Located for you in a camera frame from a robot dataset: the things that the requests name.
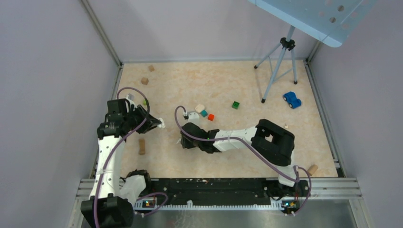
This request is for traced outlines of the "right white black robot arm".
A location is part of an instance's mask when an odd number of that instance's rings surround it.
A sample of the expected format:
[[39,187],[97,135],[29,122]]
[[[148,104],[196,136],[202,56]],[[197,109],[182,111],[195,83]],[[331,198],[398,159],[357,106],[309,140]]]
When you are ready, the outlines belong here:
[[295,136],[275,123],[261,119],[256,126],[241,130],[205,131],[188,122],[180,127],[181,145],[185,149],[199,148],[206,153],[249,149],[272,170],[278,173],[279,191],[291,196],[300,181],[297,168],[292,166]]

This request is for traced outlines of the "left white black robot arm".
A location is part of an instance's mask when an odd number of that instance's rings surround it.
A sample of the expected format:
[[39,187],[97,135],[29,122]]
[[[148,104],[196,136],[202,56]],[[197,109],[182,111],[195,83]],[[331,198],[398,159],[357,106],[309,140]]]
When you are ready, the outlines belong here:
[[107,102],[105,121],[97,129],[98,167],[88,200],[80,211],[92,228],[129,228],[134,210],[120,193],[120,167],[127,137],[144,134],[154,128],[164,128],[162,118],[155,118],[140,104],[129,98]]

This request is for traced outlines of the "white earbud charging case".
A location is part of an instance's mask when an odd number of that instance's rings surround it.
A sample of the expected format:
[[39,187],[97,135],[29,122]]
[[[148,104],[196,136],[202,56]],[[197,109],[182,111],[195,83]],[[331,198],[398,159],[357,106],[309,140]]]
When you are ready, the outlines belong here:
[[163,120],[163,118],[158,118],[158,120],[160,121],[160,123],[157,125],[158,128],[165,128],[165,122]]

